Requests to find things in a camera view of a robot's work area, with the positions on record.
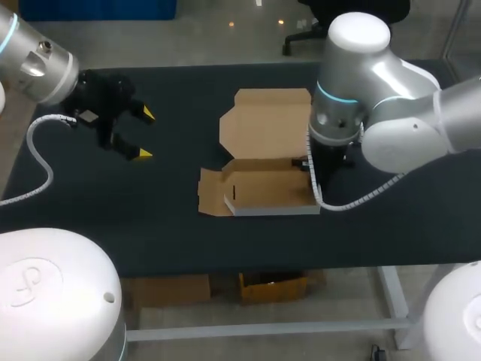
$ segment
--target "gray floor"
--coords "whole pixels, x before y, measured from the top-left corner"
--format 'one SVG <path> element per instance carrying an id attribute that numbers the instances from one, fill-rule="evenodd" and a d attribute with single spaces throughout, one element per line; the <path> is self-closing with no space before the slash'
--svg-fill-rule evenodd
<path id="1" fill-rule="evenodd" d="M 419 295 L 433 270 L 433 266 L 398 268 L 408 302 L 412 302 Z M 325 286 L 311 287 L 309 296 L 299 302 L 242 306 L 235 299 L 217 297 L 212 302 L 202 305 L 144 309 L 140 328 L 388 317 L 377 273 L 373 269 L 329 269 L 326 271 L 326 277 Z M 129 361 L 157 359 L 367 361 L 373 343 L 384 347 L 391 361 L 429 360 L 422 344 L 415 350 L 397 351 L 391 332 L 368 331 L 146 342 L 133 347 Z"/>
<path id="2" fill-rule="evenodd" d="M 458 0 L 413 0 L 413 10 L 394 26 L 392 47 L 407 59 L 440 55 Z M 476 16 L 470 17 L 476 24 Z M 209 65 L 320 60 L 322 41 L 293 46 L 281 56 L 283 38 L 305 30 L 313 17 L 295 0 L 183 0 L 170 22 L 36 23 L 38 29 L 75 53 L 84 68 Z M 477 35 L 467 32 L 457 53 L 476 49 Z M 10 93 L 0 119 L 0 190 L 3 190 L 34 106 Z M 432 266 L 400 267 L 408 299 L 432 273 Z M 229 323 L 381 318 L 386 305 L 371 269 L 327 271 L 326 287 L 300 301 L 282 305 L 239 306 L 229 299 L 182 308 L 146 309 L 141 328 L 208 326 Z M 420 346 L 396 351 L 390 332 L 218 338 L 137 344 L 129 361 L 158 359 L 320 359 L 365 361 L 371 343 L 389 350 L 391 361 L 421 361 Z"/>
<path id="3" fill-rule="evenodd" d="M 394 25 L 392 47 L 407 59 L 436 58 L 458 0 L 412 3 L 410 15 Z M 113 68 L 320 60 L 321 41 L 296 44 L 293 57 L 281 55 L 284 37 L 312 21 L 309 8 L 296 0 L 180 0 L 175 21 L 35 26 L 79 56 L 85 68 Z"/>

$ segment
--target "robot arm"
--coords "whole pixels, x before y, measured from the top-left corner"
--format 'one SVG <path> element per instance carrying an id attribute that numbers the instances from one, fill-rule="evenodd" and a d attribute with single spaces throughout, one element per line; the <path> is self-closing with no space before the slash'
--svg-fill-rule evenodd
<path id="1" fill-rule="evenodd" d="M 1 5 L 0 79 L 39 104 L 60 105 L 66 115 L 96 131 L 103 149 L 128 160 L 151 156 L 113 131 L 125 111 L 147 124 L 155 120 L 147 106 L 133 98 L 132 82 L 121 75 L 80 71 L 75 56 Z"/>
<path id="2" fill-rule="evenodd" d="M 391 173 L 481 147 L 479 79 L 440 90 L 434 76 L 395 56 L 389 41 L 388 26 L 368 14 L 331 24 L 310 118 L 316 143 L 325 152 L 343 149 L 363 123 L 362 153 Z"/>

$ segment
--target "black table surface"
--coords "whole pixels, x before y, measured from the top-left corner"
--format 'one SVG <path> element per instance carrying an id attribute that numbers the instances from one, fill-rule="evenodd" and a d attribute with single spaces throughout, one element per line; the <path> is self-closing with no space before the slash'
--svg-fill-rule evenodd
<path id="1" fill-rule="evenodd" d="M 415 63 L 442 86 L 452 83 L 442 62 Z M 0 232 L 56 227 L 80 233 L 107 252 L 123 277 L 481 259 L 481 152 L 433 162 L 347 212 L 242 219 L 198 213 L 200 168 L 221 169 L 228 161 L 218 144 L 219 118 L 234 94 L 240 88 L 312 90 L 317 64 L 117 71 L 133 80 L 157 117 L 147 126 L 126 116 L 119 131 L 155 157 L 126 162 L 97 148 L 89 129 L 45 124 L 35 144 L 55 172 L 53 185 L 0 208 Z M 356 167 L 336 175 L 332 202 L 357 199 L 390 177 L 366 164 L 358 150 L 349 156 Z M 5 198 L 44 178 L 24 144 Z"/>

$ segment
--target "white spiral cable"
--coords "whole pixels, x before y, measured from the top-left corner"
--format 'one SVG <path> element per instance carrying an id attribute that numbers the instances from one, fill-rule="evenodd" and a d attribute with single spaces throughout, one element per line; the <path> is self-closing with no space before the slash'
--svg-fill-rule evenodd
<path id="1" fill-rule="evenodd" d="M 67 126 L 74 126 L 75 124 L 77 124 L 77 120 L 75 118 L 66 117 L 65 115 L 61 115 L 61 114 L 45 115 L 43 117 L 40 117 L 40 118 L 34 120 L 34 122 L 32 124 L 30 124 L 30 127 L 27 130 L 27 136 L 26 136 L 27 146 L 29 147 L 30 153 L 33 155 L 35 160 L 37 160 L 37 162 L 45 169 L 45 172 L 47 173 L 47 180 L 45 181 L 45 183 L 43 183 L 41 186 L 39 186 L 39 188 L 37 188 L 36 190 L 33 190 L 31 192 L 22 194 L 21 196 L 17 196 L 17 197 L 13 197 L 13 198 L 10 198 L 10 199 L 5 199 L 3 201 L 0 201 L 0 207 L 2 205 L 10 205 L 12 203 L 20 202 L 24 199 L 36 196 L 37 194 L 43 192 L 46 188 L 48 188 L 48 186 L 51 185 L 51 183 L 53 182 L 53 170 L 52 170 L 52 168 L 41 157 L 40 153 L 35 149 L 35 145 L 33 144 L 33 133 L 34 133 L 35 129 L 39 125 L 41 125 L 42 123 L 50 121 L 50 120 L 56 120 L 56 121 L 62 122 Z"/>
<path id="2" fill-rule="evenodd" d="M 359 140 L 362 140 L 362 137 L 364 136 L 364 129 L 361 128 L 361 133 L 359 135 Z M 313 192 L 314 192 L 314 198 L 316 199 L 316 202 L 318 205 L 321 206 L 321 208 L 325 208 L 328 211 L 334 211 L 334 212 L 341 212 L 341 211 L 347 211 L 349 209 L 353 209 L 354 207 L 357 207 L 358 205 L 361 205 L 375 196 L 378 196 L 394 184 L 396 184 L 402 177 L 404 177 L 407 173 L 400 173 L 398 175 L 395 175 L 393 178 L 385 182 L 381 187 L 376 188 L 373 190 L 371 193 L 367 194 L 366 196 L 354 201 L 350 202 L 347 205 L 328 205 L 324 203 L 324 200 L 322 199 L 322 189 L 321 185 L 317 183 L 316 179 L 316 172 L 314 170 L 314 161 L 313 161 L 313 155 L 310 150 L 310 135 L 309 135 L 309 129 L 307 129 L 307 135 L 306 135 L 306 147 L 307 147 L 307 161 L 309 163 L 309 173 L 310 173 L 310 182 L 312 183 L 313 187 Z"/>

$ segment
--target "office chair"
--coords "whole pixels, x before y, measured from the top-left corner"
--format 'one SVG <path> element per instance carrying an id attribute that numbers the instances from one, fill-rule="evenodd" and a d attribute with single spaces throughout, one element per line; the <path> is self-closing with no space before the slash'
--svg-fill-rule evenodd
<path id="1" fill-rule="evenodd" d="M 291 42 L 307 39 L 325 39 L 329 25 L 341 14 L 352 11 L 372 14 L 388 25 L 404 20 L 410 12 L 410 0 L 298 0 L 309 6 L 317 23 L 311 30 L 286 37 L 283 45 L 283 55 L 292 55 Z"/>

